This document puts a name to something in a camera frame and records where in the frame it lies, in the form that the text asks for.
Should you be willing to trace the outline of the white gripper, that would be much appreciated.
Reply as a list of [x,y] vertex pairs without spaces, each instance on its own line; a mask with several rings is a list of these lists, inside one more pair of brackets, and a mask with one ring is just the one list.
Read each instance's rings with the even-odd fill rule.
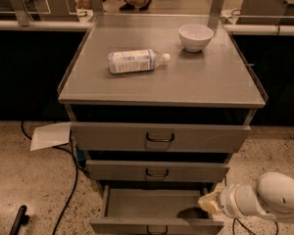
[[256,212],[257,194],[251,185],[232,184],[220,192],[214,191],[199,198],[200,208],[210,214],[221,211],[230,218],[242,218]]

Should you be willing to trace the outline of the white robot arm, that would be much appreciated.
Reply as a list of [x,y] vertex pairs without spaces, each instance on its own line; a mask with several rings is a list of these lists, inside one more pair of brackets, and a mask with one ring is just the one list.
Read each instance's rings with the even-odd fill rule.
[[200,208],[229,218],[257,216],[294,223],[294,179],[278,172],[264,173],[257,183],[231,184],[199,198]]

